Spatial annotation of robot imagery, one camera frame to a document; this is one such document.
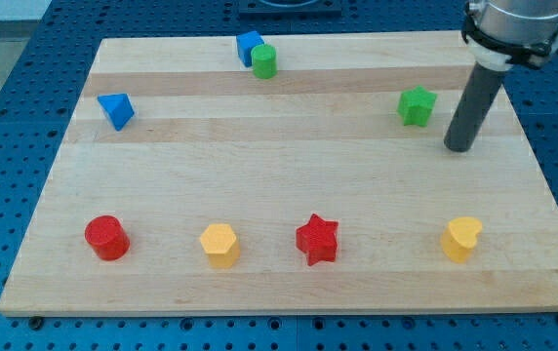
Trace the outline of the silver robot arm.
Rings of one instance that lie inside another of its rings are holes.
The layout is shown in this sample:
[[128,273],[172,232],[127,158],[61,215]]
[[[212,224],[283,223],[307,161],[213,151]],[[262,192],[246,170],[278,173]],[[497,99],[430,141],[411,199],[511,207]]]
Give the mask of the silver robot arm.
[[558,50],[558,0],[469,0],[461,37],[481,66],[540,69]]

